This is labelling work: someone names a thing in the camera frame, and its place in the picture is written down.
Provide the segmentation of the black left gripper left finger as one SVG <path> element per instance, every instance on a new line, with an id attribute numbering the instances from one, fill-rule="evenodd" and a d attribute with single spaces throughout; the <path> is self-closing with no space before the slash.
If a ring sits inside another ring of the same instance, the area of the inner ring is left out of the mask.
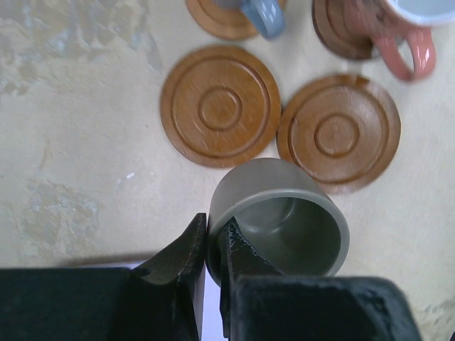
<path id="1" fill-rule="evenodd" d="M 139 266 L 4 269 L 2 340 L 199 340 L 206 220 Z"/>

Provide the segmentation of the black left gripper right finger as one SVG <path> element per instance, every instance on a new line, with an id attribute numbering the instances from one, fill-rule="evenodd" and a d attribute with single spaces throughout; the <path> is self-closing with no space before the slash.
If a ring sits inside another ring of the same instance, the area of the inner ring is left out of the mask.
<path id="1" fill-rule="evenodd" d="M 404 293 L 377 277 L 286 276 L 222 228 L 220 314 L 228 340 L 421 340 Z"/>

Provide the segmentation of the olive green cup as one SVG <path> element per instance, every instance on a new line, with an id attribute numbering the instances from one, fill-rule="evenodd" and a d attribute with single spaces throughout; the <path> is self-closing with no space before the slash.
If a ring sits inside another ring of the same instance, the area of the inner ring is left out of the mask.
<path id="1" fill-rule="evenodd" d="M 208 271 L 220 283 L 218 237 L 235 219 L 259 255 L 286 275 L 333 276 L 345 263 L 350 232 L 343 213 L 300 167 L 257 158 L 230 170 L 208 214 Z"/>

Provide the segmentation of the large brown grooved coaster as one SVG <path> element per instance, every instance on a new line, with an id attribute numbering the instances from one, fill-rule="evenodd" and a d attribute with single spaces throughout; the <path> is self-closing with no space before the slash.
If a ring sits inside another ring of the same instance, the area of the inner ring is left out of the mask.
<path id="1" fill-rule="evenodd" d="M 304 85 L 285 105 L 277 150 L 328 194 L 352 193 L 376 180 L 400 142 L 389 92 L 360 75 L 328 75 Z"/>

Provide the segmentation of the large brown ringed coaster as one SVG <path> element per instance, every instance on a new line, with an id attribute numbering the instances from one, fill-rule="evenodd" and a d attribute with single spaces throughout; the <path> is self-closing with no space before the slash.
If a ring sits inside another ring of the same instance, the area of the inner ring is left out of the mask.
<path id="1" fill-rule="evenodd" d="M 281 97 L 267 66 L 235 45 L 209 45 L 180 59 L 160 98 L 161 123 L 173 147 L 211 168 L 238 166 L 273 140 Z"/>

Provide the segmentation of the light wood coaster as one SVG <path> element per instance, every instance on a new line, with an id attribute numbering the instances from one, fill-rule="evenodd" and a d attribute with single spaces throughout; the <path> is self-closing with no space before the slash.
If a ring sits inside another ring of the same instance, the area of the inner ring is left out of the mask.
<path id="1" fill-rule="evenodd" d="M 287 3 L 278 2 L 284 13 Z M 186 2 L 186 5 L 196 23 L 218 38 L 244 40 L 260 34 L 239 10 L 223 9 L 214 1 L 206 0 L 190 0 Z"/>

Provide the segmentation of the teal blue cup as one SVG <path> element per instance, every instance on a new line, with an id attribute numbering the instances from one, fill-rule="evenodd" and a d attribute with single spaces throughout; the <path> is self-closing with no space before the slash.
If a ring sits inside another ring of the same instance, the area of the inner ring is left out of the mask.
<path id="1" fill-rule="evenodd" d="M 284 14 L 276 0 L 218 0 L 223 9 L 239 10 L 266 39 L 279 36 L 284 28 Z"/>

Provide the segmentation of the dark walnut coaster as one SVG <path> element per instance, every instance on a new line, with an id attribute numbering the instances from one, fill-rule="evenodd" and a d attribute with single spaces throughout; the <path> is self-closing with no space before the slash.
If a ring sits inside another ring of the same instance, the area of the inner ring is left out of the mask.
<path id="1" fill-rule="evenodd" d="M 371 60 L 380 53 L 367 36 L 348 30 L 344 19 L 345 1 L 315 0 L 312 20 L 320 41 L 336 55 L 349 60 Z"/>

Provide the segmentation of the red handled white cup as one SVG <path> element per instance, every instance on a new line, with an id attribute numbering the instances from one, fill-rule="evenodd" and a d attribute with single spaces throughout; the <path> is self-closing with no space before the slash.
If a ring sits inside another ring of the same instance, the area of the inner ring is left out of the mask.
<path id="1" fill-rule="evenodd" d="M 453 1 L 345 1 L 348 30 L 367 36 L 390 72 L 414 82 L 435 69 L 432 28 L 454 22 Z"/>

